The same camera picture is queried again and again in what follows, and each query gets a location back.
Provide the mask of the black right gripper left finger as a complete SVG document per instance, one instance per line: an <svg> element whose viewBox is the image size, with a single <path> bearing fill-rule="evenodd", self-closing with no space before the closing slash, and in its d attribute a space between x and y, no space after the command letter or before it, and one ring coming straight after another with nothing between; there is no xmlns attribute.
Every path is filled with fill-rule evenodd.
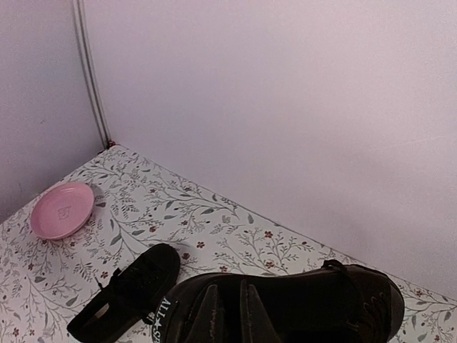
<svg viewBox="0 0 457 343"><path fill-rule="evenodd" d="M227 342L228 339L224 304L218 287L212 284L206 290L185 342L222 343Z"/></svg>

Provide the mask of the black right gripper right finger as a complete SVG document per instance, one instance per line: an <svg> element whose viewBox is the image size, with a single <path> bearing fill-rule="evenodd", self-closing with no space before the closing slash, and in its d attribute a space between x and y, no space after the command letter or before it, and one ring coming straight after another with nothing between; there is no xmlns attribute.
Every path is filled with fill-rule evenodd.
<svg viewBox="0 0 457 343"><path fill-rule="evenodd" d="M281 342L257 289L246 280L241 282L240 287L240 323L242 342Z"/></svg>

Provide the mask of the black canvas shoe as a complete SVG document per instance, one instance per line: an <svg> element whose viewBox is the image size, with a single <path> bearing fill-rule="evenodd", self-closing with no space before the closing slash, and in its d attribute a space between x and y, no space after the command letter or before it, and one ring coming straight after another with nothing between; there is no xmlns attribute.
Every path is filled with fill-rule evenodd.
<svg viewBox="0 0 457 343"><path fill-rule="evenodd" d="M115 342L135 323L152 323L162 297L173 288L181 260L170 245L147 249L124 270L116 269L109 283L69 322L78 342Z"/></svg>
<svg viewBox="0 0 457 343"><path fill-rule="evenodd" d="M224 304L227 342L242 342L243 280L257 289L281 342L388 342L403 323L403 296L386 274L331 259L319 269L280 277L208 273L189 278L162 298L152 339L185 342L206 290L215 284Z"/></svg>

